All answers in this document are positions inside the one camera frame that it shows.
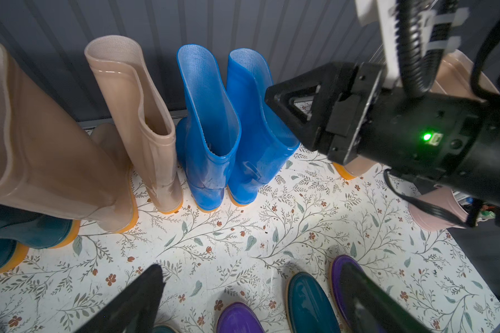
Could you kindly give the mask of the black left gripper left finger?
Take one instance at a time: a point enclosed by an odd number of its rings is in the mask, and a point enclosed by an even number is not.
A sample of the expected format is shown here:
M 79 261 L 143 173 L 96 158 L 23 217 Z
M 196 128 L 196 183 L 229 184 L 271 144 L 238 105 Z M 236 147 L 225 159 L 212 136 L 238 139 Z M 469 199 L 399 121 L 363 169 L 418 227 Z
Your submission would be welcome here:
M 77 332 L 151 332 L 164 288 L 162 267 L 153 264 Z

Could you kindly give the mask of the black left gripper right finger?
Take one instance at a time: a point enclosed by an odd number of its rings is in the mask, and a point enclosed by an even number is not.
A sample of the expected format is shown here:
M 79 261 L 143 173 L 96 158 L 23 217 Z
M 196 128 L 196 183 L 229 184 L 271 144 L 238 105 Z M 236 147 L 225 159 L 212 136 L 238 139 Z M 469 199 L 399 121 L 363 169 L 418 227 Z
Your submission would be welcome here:
M 352 263 L 340 274 L 340 291 L 352 332 L 428 332 Z

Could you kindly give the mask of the blue rain boot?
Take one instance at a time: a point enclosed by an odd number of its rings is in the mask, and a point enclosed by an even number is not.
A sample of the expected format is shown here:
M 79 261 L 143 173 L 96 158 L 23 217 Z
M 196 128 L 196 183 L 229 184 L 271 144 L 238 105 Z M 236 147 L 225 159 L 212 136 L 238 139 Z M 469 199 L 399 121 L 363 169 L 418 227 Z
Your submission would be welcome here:
M 176 153 L 198 207 L 219 208 L 235 166 L 242 129 L 214 55 L 198 44 L 182 46 L 177 62 L 187 117 L 176 126 Z
M 228 182 L 232 202 L 244 207 L 255 201 L 299 148 L 300 141 L 265 103 L 274 84 L 265 58 L 252 49 L 229 54 L 226 92 L 237 112 L 242 134 L 236 164 Z

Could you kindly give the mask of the beige rain boot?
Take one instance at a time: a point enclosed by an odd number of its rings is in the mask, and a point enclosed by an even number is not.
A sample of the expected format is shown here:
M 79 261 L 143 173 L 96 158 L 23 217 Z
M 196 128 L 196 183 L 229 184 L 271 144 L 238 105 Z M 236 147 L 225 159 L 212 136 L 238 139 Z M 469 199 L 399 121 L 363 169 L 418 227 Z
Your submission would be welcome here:
M 104 36 L 92 40 L 84 54 L 152 203 L 163 214 L 176 212 L 183 204 L 176 128 L 142 48 L 129 37 Z
M 0 44 L 1 205 L 123 233 L 138 222 L 131 168 L 113 124 L 86 133 Z
M 375 164 L 397 176 L 440 180 L 460 163 L 480 127 L 480 98 L 469 86 L 473 62 L 462 52 L 443 57 L 433 89 L 410 99 L 400 87 L 380 95 L 361 129 L 359 156 L 336 171 L 346 180 Z

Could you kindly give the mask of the blue rain boot back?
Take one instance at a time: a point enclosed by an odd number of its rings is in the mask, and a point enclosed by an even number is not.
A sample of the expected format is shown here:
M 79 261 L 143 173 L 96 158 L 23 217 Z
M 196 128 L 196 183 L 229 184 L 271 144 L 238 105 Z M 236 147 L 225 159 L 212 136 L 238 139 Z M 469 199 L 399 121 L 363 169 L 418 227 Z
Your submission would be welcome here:
M 232 202 L 244 207 L 255 201 L 299 148 L 300 141 L 265 103 L 274 84 L 265 58 L 252 49 L 229 54 L 226 92 L 237 112 L 242 134 L 236 164 L 228 182 Z

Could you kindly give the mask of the blue rain boot front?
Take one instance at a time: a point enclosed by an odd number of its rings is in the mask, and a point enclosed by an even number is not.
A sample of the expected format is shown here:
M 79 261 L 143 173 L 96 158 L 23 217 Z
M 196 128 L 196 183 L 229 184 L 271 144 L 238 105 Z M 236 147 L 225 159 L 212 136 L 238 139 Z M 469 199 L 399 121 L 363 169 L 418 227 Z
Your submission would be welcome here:
M 182 46 L 177 62 L 187 117 L 176 126 L 176 153 L 198 207 L 219 208 L 235 166 L 242 129 L 214 55 L 198 44 Z

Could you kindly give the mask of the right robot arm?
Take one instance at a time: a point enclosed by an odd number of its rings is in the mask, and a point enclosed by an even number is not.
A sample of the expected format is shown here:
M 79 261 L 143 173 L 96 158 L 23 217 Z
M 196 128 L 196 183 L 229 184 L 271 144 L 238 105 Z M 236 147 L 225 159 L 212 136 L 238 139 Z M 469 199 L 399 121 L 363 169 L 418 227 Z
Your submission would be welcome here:
M 269 87 L 266 104 L 310 151 L 338 165 L 366 158 L 387 176 L 416 178 L 500 206 L 500 92 L 481 71 L 500 43 L 500 19 L 465 80 L 466 97 L 434 92 L 444 56 L 468 18 L 457 1 L 357 1 L 361 24 L 377 22 L 385 64 L 330 62 Z

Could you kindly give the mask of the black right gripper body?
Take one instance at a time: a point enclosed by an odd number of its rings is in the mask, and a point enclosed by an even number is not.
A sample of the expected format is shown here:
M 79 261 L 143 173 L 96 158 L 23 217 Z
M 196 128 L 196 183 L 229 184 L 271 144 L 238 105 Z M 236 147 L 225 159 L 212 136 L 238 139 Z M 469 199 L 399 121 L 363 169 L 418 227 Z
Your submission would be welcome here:
M 383 65 L 330 62 L 268 87 L 265 102 L 305 148 L 346 165 L 385 76 Z

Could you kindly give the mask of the dark green boot back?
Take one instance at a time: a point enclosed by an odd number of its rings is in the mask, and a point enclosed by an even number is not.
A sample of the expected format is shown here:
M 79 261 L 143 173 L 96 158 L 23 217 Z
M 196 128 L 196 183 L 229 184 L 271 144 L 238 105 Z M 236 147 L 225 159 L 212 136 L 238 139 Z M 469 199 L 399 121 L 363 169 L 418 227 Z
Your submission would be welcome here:
M 0 205 L 0 239 L 11 239 L 29 248 L 60 248 L 73 242 L 79 220 L 61 219 Z

